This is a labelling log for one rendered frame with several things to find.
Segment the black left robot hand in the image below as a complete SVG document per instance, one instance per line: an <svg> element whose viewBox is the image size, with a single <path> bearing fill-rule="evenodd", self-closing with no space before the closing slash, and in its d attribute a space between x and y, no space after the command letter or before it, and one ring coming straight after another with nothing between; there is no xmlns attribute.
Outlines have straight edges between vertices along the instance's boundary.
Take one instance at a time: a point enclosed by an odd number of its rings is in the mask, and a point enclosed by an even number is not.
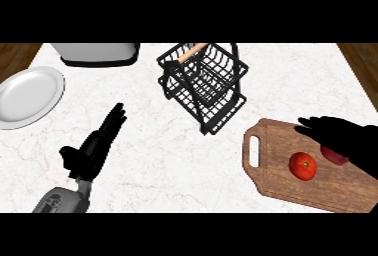
<svg viewBox="0 0 378 256"><path fill-rule="evenodd" d="M91 182L100 173L112 142L127 120L122 107L122 103L113 106L100 128L90 133L79 148L63 146L59 150L63 168L72 179Z"/></svg>

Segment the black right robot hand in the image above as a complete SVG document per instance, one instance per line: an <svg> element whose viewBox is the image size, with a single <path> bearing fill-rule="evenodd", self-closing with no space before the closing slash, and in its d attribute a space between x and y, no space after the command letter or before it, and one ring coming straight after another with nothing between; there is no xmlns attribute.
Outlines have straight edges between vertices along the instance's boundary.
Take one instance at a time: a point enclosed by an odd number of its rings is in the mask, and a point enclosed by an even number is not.
<svg viewBox="0 0 378 256"><path fill-rule="evenodd" d="M295 131L348 158L348 161L378 180L378 126L322 116L298 118Z"/></svg>

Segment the red tomato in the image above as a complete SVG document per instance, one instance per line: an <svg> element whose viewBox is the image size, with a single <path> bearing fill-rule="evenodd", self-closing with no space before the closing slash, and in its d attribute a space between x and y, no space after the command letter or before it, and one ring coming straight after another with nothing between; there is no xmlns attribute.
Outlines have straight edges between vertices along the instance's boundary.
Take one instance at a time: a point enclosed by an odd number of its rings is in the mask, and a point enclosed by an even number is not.
<svg viewBox="0 0 378 256"><path fill-rule="evenodd" d="M297 152L292 154L289 158L289 171L301 181L308 181L314 178L316 161L307 153Z"/></svg>

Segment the brown wooden cutting board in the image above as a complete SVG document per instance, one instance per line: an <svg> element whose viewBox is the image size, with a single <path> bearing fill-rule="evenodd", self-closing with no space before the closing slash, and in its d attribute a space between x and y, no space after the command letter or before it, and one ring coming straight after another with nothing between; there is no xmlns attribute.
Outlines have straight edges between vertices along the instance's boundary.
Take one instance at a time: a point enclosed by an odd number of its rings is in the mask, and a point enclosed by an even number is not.
<svg viewBox="0 0 378 256"><path fill-rule="evenodd" d="M297 152L316 161L310 181L301 181L289 171ZM261 118L246 130L242 166L264 196L332 212L369 213L378 204L378 180L351 163L330 163L319 143L294 130L292 123Z"/></svg>

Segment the dark red vegetable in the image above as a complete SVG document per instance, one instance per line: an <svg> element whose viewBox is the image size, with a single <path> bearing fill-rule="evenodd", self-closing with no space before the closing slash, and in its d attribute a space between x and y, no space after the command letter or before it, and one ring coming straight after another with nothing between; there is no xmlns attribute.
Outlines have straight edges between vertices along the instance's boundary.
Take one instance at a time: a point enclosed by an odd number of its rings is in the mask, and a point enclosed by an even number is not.
<svg viewBox="0 0 378 256"><path fill-rule="evenodd" d="M326 160L338 166L342 166L348 162L348 158L332 151L326 146L320 146L320 153Z"/></svg>

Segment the white round plate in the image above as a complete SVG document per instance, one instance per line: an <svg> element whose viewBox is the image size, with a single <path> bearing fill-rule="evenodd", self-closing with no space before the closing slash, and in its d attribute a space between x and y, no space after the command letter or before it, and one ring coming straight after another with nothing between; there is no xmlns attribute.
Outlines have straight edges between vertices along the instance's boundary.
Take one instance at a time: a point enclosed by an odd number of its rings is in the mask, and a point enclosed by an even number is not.
<svg viewBox="0 0 378 256"><path fill-rule="evenodd" d="M29 68L0 83L0 130L35 123L57 105L65 92L63 74L51 67Z"/></svg>

